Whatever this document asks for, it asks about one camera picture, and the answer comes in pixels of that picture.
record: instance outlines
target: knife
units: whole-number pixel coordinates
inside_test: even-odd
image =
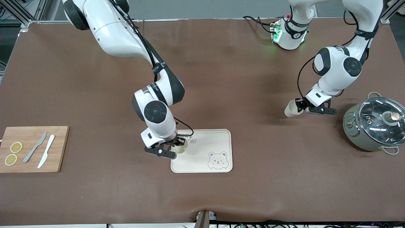
[[[55,135],[51,135],[51,136],[49,137],[48,144],[47,144],[47,147],[46,147],[46,149],[45,149],[44,155],[42,155],[41,161],[40,161],[39,164],[38,164],[38,167],[37,167],[38,169],[41,168],[41,166],[42,166],[42,165],[45,163],[45,161],[47,160],[47,158],[48,158],[48,150],[49,150],[49,148],[51,147],[51,144],[52,144],[54,138],[55,138]]]
[[[36,150],[36,148],[38,146],[40,146],[44,140],[45,137],[47,136],[47,132],[44,132],[44,134],[42,135],[42,137],[39,139],[39,141],[36,143],[36,145],[34,146],[34,148],[32,148],[32,150],[27,154],[27,156],[24,158],[23,162],[28,162],[32,156],[32,154],[34,153],[34,151]]]

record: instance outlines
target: cutting board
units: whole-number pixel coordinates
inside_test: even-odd
[[[31,151],[35,144],[37,144],[45,131],[47,131],[47,136],[44,142],[38,146],[31,159],[27,163],[24,163],[23,160],[25,156]],[[68,133],[68,126],[7,127],[0,146],[0,173],[59,172]],[[44,154],[50,135],[55,135],[55,139],[49,148],[47,160],[41,168],[38,169],[37,166]],[[14,142],[21,142],[23,148],[20,152],[16,153],[18,156],[17,162],[12,166],[7,166],[4,161],[7,155],[11,154],[10,146]]]

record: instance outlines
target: brown table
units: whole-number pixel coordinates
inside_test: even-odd
[[[141,32],[186,87],[173,114],[232,133],[230,173],[175,174],[169,160],[143,151],[146,125],[131,105],[153,80],[147,61],[109,56],[69,24],[32,24],[0,86],[0,131],[67,125],[70,133],[60,173],[0,175],[0,224],[189,222],[204,209],[234,221],[405,220],[405,151],[360,151],[341,126],[370,91],[405,104],[390,27],[380,27],[360,78],[333,99],[338,115],[286,119],[301,66],[354,32],[341,18],[310,29],[298,50],[285,51],[245,20],[145,23]],[[308,66],[303,91],[318,78]]]

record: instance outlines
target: cooking pot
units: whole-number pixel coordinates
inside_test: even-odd
[[[346,112],[343,129],[350,141],[364,150],[396,155],[398,146],[405,143],[404,114],[405,108],[400,103],[371,92],[363,103]]]

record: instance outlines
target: bear drawing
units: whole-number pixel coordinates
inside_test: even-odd
[[[210,152],[208,154],[209,156],[208,167],[211,170],[226,170],[226,168],[229,166],[229,162],[226,159],[227,155],[228,154],[225,151],[219,154]]]

